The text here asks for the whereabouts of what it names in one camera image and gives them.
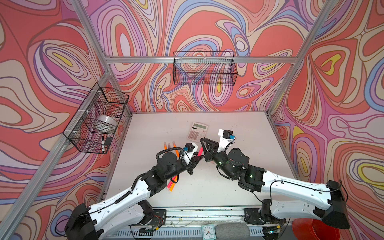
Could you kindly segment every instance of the abstract wall pattern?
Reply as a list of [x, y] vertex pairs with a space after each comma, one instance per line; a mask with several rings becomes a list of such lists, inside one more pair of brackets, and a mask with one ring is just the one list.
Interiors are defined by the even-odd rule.
[[303, 180], [343, 181], [343, 239], [384, 239], [383, 37], [382, 1], [340, 1], [273, 112]]
[[[103, 72], [70, 1], [0, 1], [0, 220]], [[96, 201], [125, 122], [107, 155], [68, 147], [13, 239]]]
[[[320, 0], [93, 0], [85, 3], [109, 56], [173, 56], [233, 50], [236, 56], [295, 56]], [[238, 64], [234, 87], [172, 82], [172, 64], [114, 64], [133, 111], [266, 110], [288, 65]]]

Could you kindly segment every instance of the calculator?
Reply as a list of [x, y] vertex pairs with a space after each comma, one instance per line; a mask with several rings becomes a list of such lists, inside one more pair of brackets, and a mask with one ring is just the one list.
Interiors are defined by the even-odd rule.
[[189, 130], [188, 139], [194, 142], [200, 142], [200, 138], [204, 138], [207, 133], [208, 126], [202, 123], [194, 122]]

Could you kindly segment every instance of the calculator screen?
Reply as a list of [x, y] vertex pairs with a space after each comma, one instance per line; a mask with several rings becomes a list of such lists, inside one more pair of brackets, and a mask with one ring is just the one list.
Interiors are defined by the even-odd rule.
[[206, 129], [206, 127], [205, 127], [205, 126], [202, 126], [202, 125], [198, 125], [198, 124], [193, 124], [193, 126], [195, 126], [195, 127], [200, 127], [200, 128], [202, 128], [202, 129]]

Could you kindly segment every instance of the robotic arm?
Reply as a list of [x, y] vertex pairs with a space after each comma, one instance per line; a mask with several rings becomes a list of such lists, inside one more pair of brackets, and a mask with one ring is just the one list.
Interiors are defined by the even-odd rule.
[[[274, 192], [297, 199], [285, 202], [271, 198], [263, 200], [262, 207], [252, 212], [253, 216], [246, 214], [245, 221], [249, 224], [281, 223], [286, 217], [305, 217], [322, 220], [336, 228], [350, 228], [341, 184], [335, 181], [327, 184], [303, 182], [249, 165], [249, 157], [238, 148], [226, 154], [235, 140], [232, 131], [220, 129], [219, 136], [219, 142], [207, 138], [200, 140], [204, 156], [194, 156], [198, 151], [195, 143], [163, 150], [156, 155], [156, 166], [137, 176], [128, 189], [88, 208], [85, 204], [75, 207], [65, 226], [68, 240], [97, 240], [128, 225], [152, 224], [154, 210], [146, 199], [164, 189], [167, 181], [178, 174], [187, 171], [192, 175], [203, 157], [206, 162], [214, 161], [224, 172], [223, 177], [237, 180], [247, 191], [269, 192], [270, 196]], [[171, 153], [173, 150], [181, 152], [179, 159]]]

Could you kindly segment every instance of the clock face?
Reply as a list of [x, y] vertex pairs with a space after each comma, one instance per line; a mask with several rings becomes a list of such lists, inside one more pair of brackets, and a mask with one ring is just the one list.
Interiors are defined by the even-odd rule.
[[214, 227], [212, 225], [203, 226], [203, 235], [204, 239], [216, 238]]

